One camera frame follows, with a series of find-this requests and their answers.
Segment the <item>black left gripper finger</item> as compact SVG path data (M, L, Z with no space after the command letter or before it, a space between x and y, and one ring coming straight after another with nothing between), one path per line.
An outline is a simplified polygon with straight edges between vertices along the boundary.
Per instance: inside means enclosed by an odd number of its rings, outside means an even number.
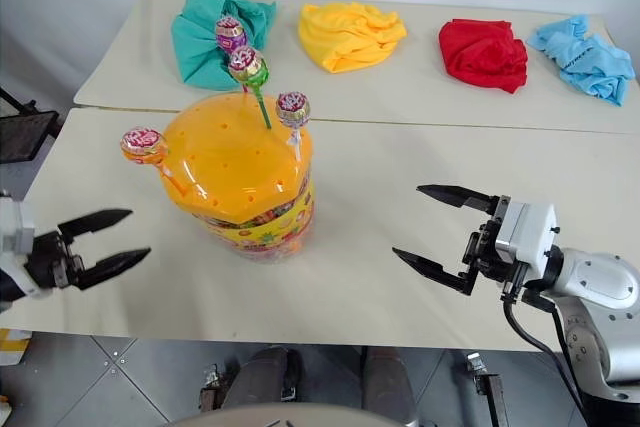
M92 268L77 274L74 285L86 290L117 277L139 264L149 253L149 247L120 252L98 261Z
M73 241L85 233L95 233L114 226L132 213L130 209L103 209L61 223L58 230L65 241Z

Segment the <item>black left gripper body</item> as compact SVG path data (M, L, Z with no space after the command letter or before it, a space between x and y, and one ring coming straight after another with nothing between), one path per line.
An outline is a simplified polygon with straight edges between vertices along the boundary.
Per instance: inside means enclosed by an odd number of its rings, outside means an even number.
M34 238L27 257L26 270L41 288L81 288L84 263L74 254L71 244L74 236L65 229L41 234Z

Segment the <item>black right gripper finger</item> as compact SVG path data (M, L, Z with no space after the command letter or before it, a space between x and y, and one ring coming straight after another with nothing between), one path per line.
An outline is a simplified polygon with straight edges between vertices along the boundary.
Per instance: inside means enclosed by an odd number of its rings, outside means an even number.
M452 207L469 207L487 215L495 213L500 201L499 196L489 196L461 186L429 184L418 186L416 190Z
M445 287L449 287L463 295L470 296L477 279L477 272L469 269L458 275L447 273L444 267L434 261L405 250L392 248L392 251L413 270L422 277L435 281Z

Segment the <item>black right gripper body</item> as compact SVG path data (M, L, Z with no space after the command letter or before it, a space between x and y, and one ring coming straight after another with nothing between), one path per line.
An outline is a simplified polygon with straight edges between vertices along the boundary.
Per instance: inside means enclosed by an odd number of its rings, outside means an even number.
M470 235L462 262L468 270L476 271L477 277L482 274L501 284L502 300L515 301L523 287L527 265L517 261L513 253L496 247L500 228L506 225L510 204L510 197L500 196L495 213L488 215L489 220Z

